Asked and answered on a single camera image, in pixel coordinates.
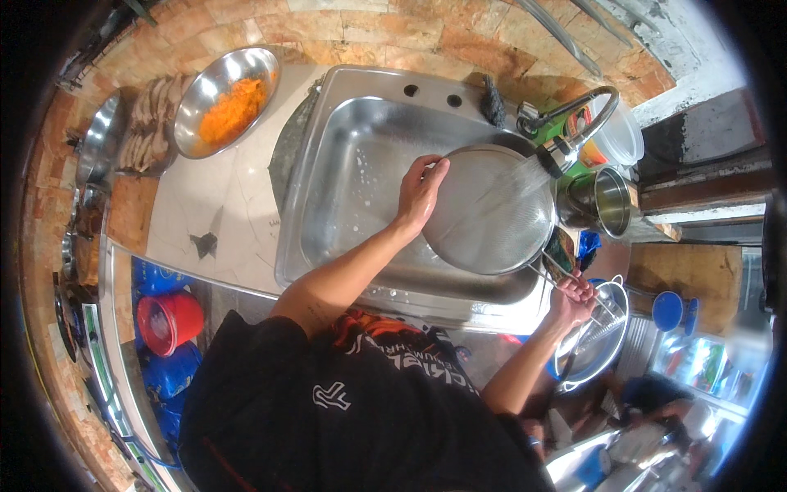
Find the sink basin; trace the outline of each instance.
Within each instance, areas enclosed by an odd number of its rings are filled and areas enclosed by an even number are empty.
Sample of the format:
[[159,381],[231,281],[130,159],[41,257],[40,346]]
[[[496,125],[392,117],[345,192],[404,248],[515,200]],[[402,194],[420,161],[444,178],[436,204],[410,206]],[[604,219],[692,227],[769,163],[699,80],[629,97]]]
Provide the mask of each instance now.
[[[414,72],[332,68],[290,178],[276,281],[286,287],[384,228],[396,214],[401,178],[419,155],[476,143],[531,155],[530,142],[514,133],[513,117],[504,130],[486,122],[478,111],[481,96],[475,87]],[[515,108],[508,113],[515,114]],[[537,287],[543,291],[543,281],[529,269],[484,276],[455,268],[423,236],[374,284],[361,303],[404,313],[420,306],[444,322],[462,323],[491,305],[516,305]]]

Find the shirt logo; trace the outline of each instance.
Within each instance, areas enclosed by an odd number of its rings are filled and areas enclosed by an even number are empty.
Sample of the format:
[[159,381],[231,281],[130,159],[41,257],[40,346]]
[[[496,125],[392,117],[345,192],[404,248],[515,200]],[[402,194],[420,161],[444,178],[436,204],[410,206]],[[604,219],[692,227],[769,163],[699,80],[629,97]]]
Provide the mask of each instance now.
[[342,391],[343,389],[344,383],[341,381],[331,384],[331,387],[327,390],[316,384],[314,385],[314,390],[312,390],[312,400],[315,405],[319,405],[324,409],[332,405],[346,411],[352,403],[345,401],[344,397],[347,396],[347,392]]

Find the sink faucet hole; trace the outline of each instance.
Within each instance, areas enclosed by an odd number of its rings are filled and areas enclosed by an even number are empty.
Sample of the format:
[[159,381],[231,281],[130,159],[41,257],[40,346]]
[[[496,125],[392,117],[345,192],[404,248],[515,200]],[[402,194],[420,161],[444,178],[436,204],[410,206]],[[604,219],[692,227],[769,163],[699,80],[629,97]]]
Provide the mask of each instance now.
[[412,84],[405,86],[405,95],[409,98],[418,94],[418,86],[414,86]]
[[445,102],[448,103],[449,106],[452,108],[458,108],[462,105],[462,98],[457,96],[456,94],[451,94],[449,97],[445,99]]

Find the wet hand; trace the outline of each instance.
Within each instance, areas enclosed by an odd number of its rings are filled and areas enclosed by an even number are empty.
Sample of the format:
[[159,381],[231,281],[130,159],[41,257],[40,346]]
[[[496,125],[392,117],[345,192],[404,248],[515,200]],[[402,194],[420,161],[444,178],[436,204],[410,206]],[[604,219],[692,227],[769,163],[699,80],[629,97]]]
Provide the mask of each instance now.
[[598,295],[593,285],[580,276],[578,268],[571,274],[578,279],[566,276],[557,283],[557,288],[552,290],[548,314],[567,331],[590,318]]
[[399,189],[399,210],[393,224],[410,240],[420,234],[429,220],[438,199],[438,188],[448,173],[450,163],[441,155],[418,157],[402,178]]

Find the grated carrot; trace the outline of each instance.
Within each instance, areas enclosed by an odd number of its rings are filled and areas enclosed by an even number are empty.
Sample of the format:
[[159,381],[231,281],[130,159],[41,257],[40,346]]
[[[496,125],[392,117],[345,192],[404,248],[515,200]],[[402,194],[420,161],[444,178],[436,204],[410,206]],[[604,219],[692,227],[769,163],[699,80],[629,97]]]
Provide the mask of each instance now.
[[266,96],[261,80],[233,83],[230,94],[219,94],[219,102],[202,118],[199,136],[211,147],[227,145],[254,121]]

